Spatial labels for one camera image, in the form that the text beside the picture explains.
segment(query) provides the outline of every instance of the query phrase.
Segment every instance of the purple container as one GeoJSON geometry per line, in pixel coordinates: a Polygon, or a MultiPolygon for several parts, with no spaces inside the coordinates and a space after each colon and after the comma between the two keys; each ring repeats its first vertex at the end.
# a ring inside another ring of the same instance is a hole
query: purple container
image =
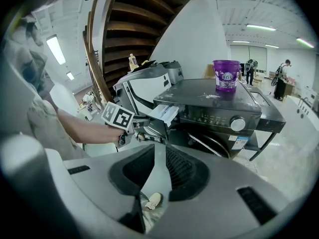
{"type": "Polygon", "coordinates": [[[234,60],[214,60],[216,89],[235,91],[240,73],[240,62],[234,60]]]}

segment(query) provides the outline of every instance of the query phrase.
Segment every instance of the washing machine knob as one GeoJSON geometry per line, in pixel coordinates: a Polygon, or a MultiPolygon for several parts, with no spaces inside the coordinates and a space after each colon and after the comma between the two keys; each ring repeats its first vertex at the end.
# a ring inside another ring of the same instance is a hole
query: washing machine knob
{"type": "Polygon", "coordinates": [[[230,120],[230,128],[235,132],[243,130],[245,125],[245,120],[242,117],[235,116],[230,120]]]}

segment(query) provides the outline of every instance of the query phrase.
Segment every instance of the wooden staircase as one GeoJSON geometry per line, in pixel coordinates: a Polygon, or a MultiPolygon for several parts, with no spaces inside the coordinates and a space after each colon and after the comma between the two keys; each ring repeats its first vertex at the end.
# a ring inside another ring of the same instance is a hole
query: wooden staircase
{"type": "Polygon", "coordinates": [[[169,24],[188,1],[106,0],[105,24],[100,32],[103,41],[99,48],[99,66],[107,86],[102,93],[108,92],[108,97],[115,95],[113,85],[130,70],[131,53],[139,64],[149,59],[169,24]]]}

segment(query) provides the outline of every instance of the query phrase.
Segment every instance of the fluorescent light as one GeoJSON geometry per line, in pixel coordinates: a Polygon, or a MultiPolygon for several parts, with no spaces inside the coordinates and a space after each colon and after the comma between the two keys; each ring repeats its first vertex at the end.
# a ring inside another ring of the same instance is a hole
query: fluorescent light
{"type": "Polygon", "coordinates": [[[277,46],[268,45],[268,44],[265,44],[265,46],[272,47],[272,48],[276,48],[276,49],[278,49],[278,48],[279,48],[279,47],[277,47],[277,46]]]}
{"type": "Polygon", "coordinates": [[[66,73],[66,76],[69,77],[70,80],[74,80],[74,77],[71,72],[66,73]]]}
{"type": "Polygon", "coordinates": [[[51,52],[53,53],[55,59],[58,61],[60,65],[65,63],[65,58],[63,56],[62,50],[60,48],[58,37],[55,35],[47,38],[46,43],[48,44],[51,52]]]}
{"type": "Polygon", "coordinates": [[[297,38],[297,41],[307,45],[310,48],[314,48],[314,46],[312,44],[306,42],[305,40],[302,40],[301,38],[297,38]]]}
{"type": "Polygon", "coordinates": [[[276,31],[275,28],[267,27],[267,26],[257,26],[257,25],[248,24],[247,27],[254,27],[254,28],[260,28],[260,29],[264,29],[264,30],[276,31]]]}

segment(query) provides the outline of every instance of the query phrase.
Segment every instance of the person's arm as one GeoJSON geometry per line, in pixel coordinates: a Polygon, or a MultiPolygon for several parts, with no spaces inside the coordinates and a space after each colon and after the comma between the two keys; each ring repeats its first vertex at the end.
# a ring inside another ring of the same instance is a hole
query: person's arm
{"type": "Polygon", "coordinates": [[[45,98],[55,109],[58,118],[67,134],[77,143],[109,143],[118,142],[124,130],[95,122],[83,121],[60,109],[50,94],[45,98]]]}

